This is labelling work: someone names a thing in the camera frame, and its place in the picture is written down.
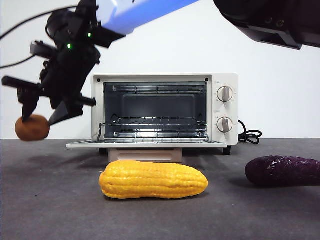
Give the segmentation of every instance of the gray table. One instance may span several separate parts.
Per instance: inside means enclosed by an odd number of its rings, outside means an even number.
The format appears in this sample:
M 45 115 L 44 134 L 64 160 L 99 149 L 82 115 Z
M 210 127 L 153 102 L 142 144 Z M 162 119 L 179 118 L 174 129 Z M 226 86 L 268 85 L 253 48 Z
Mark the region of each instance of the gray table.
M 98 185 L 107 156 L 66 149 L 70 140 L 1 141 L 2 240 L 318 240 L 320 187 L 259 189 L 245 165 L 266 155 L 320 160 L 320 139 L 263 139 L 183 152 L 202 171 L 207 190 L 195 197 L 115 200 Z

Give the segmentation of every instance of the corn cob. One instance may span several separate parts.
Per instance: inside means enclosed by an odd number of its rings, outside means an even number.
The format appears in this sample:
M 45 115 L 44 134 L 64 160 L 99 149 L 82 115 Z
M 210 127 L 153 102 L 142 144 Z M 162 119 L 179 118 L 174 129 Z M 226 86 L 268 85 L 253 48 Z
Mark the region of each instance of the corn cob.
M 114 199 L 179 199 L 201 194 L 208 180 L 185 165 L 121 160 L 106 167 L 99 185 L 104 195 Z

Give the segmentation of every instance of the black power cord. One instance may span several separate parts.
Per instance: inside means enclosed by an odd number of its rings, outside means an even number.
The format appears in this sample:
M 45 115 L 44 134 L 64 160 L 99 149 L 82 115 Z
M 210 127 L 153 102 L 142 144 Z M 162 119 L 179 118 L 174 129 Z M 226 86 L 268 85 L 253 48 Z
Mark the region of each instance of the black power cord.
M 54 9 L 54 10 L 51 10 L 51 11 L 46 11 L 46 12 L 43 12 L 43 13 L 40 13 L 39 15 L 36 15 L 36 16 L 32 16 L 20 23 L 18 23 L 17 25 L 13 26 L 12 28 L 10 28 L 8 31 L 6 31 L 4 34 L 2 34 L 0 36 L 0 41 L 6 37 L 9 33 L 11 33 L 12 31 L 16 30 L 17 28 L 21 27 L 22 25 L 32 21 L 32 20 L 35 20 L 37 18 L 40 18 L 40 17 L 43 17 L 45 15 L 48 15 L 48 14 L 52 14 L 56 11 L 62 11 L 62 10 L 67 10 L 67 9 L 75 9 L 77 7 L 80 7 L 80 8 L 88 8 L 88 6 L 77 6 L 77 5 L 73 5 L 73 6 L 67 6 L 67 7 L 63 7 L 63 8 L 57 8 L 57 9 Z
M 242 125 L 244 132 L 238 135 L 238 141 L 240 143 L 246 143 L 249 142 L 254 145 L 258 145 L 260 140 L 259 138 L 262 136 L 262 132 L 259 130 L 249 130 L 247 131 L 247 128 L 245 124 L 238 120 L 238 122 Z
M 4 65 L 4 66 L 0 66 L 0 69 L 5 69 L 5 68 L 10 68 L 10 67 L 14 67 L 14 66 L 17 66 L 19 64 L 23 64 L 25 63 L 26 61 L 29 61 L 30 59 L 34 58 L 36 55 L 32 55 L 24 60 L 21 60 L 21 61 L 18 61 L 16 63 L 12 63 L 12 64 L 8 64 L 8 65 Z
M 52 14 L 52 13 L 54 13 L 54 12 L 56 12 L 56 11 L 63 11 L 63 10 L 67 10 L 67 9 L 75 9 L 75 8 L 78 8 L 78 7 L 79 7 L 79 8 L 89 8 L 90 6 L 84 6 L 84 5 L 82 5 L 82 6 L 77 6 L 77 5 L 67 6 L 67 7 L 63 7 L 63 8 L 57 8 L 57 9 L 54 9 L 54 10 L 51 10 L 51 11 L 46 11 L 46 12 L 40 13 L 40 14 L 38 14 L 38 15 L 36 15 L 36 16 L 32 16 L 32 17 L 30 17 L 30 18 L 28 18 L 28 19 L 26 19 L 26 20 L 24 20 L 24 21 L 16 24 L 15 26 L 13 26 L 12 28 L 10 28 L 9 30 L 7 30 L 4 34 L 2 34 L 2 35 L 0 36 L 0 41 L 1 41 L 3 38 L 5 38 L 8 34 L 10 34 L 11 32 L 13 32 L 14 30 L 16 30 L 17 28 L 21 27 L 22 25 L 24 25 L 24 24 L 26 24 L 26 23 L 28 23 L 28 22 L 30 22 L 30 21 L 32 21 L 32 20 L 35 20 L 35 19 L 37 19 L 37 18 L 43 17 L 43 16 L 48 15 L 48 14 Z M 46 31 L 46 33 L 48 34 L 48 36 L 50 37 L 50 35 L 49 35 L 48 31 L 47 31 L 47 27 L 45 28 L 45 31 Z M 25 63 L 26 61 L 32 59 L 33 57 L 35 57 L 35 55 L 32 55 L 32 56 L 30 56 L 30 57 L 28 57 L 28 58 L 26 58 L 26 59 L 24 59 L 24 60 L 21 60 L 21 61 L 12 63 L 12 64 L 0 66 L 0 69 L 10 68 L 10 67 L 17 66 L 17 65 L 19 65 L 19 64 L 23 64 L 23 63 Z

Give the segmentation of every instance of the white backdrop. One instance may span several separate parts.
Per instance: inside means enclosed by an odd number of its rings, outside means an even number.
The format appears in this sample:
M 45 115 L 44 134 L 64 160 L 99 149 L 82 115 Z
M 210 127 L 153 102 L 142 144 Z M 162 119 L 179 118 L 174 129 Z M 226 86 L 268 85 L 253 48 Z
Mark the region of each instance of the white backdrop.
M 2 0 L 1 32 L 30 16 L 77 4 L 78 0 Z M 30 42 L 44 40 L 48 17 L 26 24 L 1 42 L 1 65 L 29 56 Z M 264 138 L 320 137 L 320 48 L 292 50 L 257 43 L 227 22 L 212 0 L 193 5 L 137 28 L 99 48 L 101 64 L 92 73 L 190 73 L 236 72 L 239 74 L 239 119 Z M 37 83 L 43 59 L 1 71 Z M 82 91 L 90 97 L 89 78 Z M 1 87 L 1 138 L 16 138 L 15 122 L 22 106 L 13 88 Z M 35 111 L 49 118 L 48 99 Z M 50 139 L 91 138 L 91 109 L 84 115 L 51 127 Z

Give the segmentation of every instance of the white knob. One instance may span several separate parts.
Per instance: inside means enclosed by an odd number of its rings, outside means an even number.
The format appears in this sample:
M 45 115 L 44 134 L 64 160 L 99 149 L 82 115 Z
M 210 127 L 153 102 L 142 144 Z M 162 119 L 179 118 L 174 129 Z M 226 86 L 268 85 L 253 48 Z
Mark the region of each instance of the white knob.
M 219 131 L 224 134 L 231 131 L 232 125 L 233 125 L 232 120 L 228 117 L 220 118 L 216 124 Z
M 232 89 L 228 86 L 221 87 L 217 92 L 218 99 L 224 103 L 229 102 L 232 99 L 233 94 Z

